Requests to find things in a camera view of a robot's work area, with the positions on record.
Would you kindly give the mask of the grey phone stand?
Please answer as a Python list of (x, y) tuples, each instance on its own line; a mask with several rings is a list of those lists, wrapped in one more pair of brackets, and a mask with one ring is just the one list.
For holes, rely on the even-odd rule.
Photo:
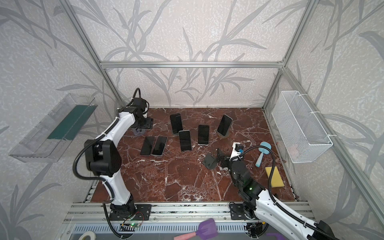
[(145, 132), (146, 130), (144, 129), (140, 129), (140, 128), (133, 129), (134, 137), (142, 136)]

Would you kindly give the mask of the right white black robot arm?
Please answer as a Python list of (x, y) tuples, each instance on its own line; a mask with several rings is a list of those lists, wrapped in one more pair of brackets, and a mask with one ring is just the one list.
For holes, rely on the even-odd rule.
[[(244, 161), (244, 156), (253, 149), (268, 151), (273, 159), (268, 178), (268, 187), (254, 180)], [(255, 146), (247, 150), (240, 143), (234, 143), (230, 156), (217, 149), (216, 160), (222, 168), (227, 168), (233, 185), (238, 189), (239, 196), (244, 200), (245, 212), (249, 218), (266, 222), (289, 240), (336, 240), (332, 229), (325, 222), (316, 223), (297, 213), (277, 199), (272, 190), (272, 178), (276, 160), (268, 147)]]

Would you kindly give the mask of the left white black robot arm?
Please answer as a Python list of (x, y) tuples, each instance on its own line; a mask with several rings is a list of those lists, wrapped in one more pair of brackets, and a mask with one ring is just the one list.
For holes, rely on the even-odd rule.
[[(147, 117), (148, 110), (148, 101), (134, 97), (127, 106), (118, 111), (117, 117), (104, 132), (85, 142), (73, 163), (73, 173), (78, 179), (98, 180), (103, 183), (110, 196), (110, 209), (122, 218), (133, 217), (137, 207), (122, 178), (122, 158), (117, 145), (129, 128), (152, 128), (153, 119)], [(77, 166), (82, 156), (85, 156), (86, 168), (94, 174), (93, 177), (79, 174)]]

